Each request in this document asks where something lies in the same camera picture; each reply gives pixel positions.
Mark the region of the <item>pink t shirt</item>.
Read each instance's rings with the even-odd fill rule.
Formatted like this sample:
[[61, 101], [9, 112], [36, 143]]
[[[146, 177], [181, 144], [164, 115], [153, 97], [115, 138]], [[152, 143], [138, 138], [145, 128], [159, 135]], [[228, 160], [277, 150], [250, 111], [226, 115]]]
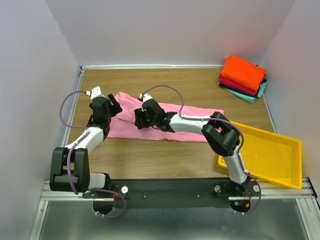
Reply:
[[176, 141], [176, 142], [199, 142], [207, 140], [203, 135], [188, 132], [163, 132], [152, 127], [138, 129], [135, 126], [135, 109], [139, 109], [142, 103], [124, 92], [118, 92], [115, 100], [120, 104], [122, 112], [111, 118], [108, 138], [137, 139], [151, 141]]

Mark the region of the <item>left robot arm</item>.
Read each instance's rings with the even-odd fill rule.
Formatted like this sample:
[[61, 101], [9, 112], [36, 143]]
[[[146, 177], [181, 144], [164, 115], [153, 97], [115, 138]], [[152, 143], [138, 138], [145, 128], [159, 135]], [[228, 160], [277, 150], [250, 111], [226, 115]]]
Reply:
[[[91, 98], [89, 107], [92, 114], [86, 126], [70, 125], [62, 117], [65, 102], [76, 93], [84, 93]], [[60, 121], [66, 127], [83, 129], [84, 132], [74, 142], [53, 150], [49, 178], [51, 191], [73, 192], [76, 195], [94, 191], [101, 198], [110, 194], [109, 175], [91, 172], [89, 155], [107, 138], [112, 118], [121, 112], [122, 108], [112, 94], [94, 96], [93, 91], [78, 90], [65, 97], [59, 109]]]

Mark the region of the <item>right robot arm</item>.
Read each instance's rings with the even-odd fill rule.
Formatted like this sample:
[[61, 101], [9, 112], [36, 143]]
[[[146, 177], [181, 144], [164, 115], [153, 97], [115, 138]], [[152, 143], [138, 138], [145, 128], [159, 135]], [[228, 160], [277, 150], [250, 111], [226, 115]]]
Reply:
[[166, 112], [150, 98], [134, 110], [134, 116], [134, 125], [139, 130], [155, 127], [163, 132], [204, 136], [211, 149], [223, 157], [227, 165], [230, 191], [236, 196], [247, 192], [250, 177], [241, 155], [244, 135], [222, 113], [216, 111], [210, 116], [187, 116], [180, 112]]

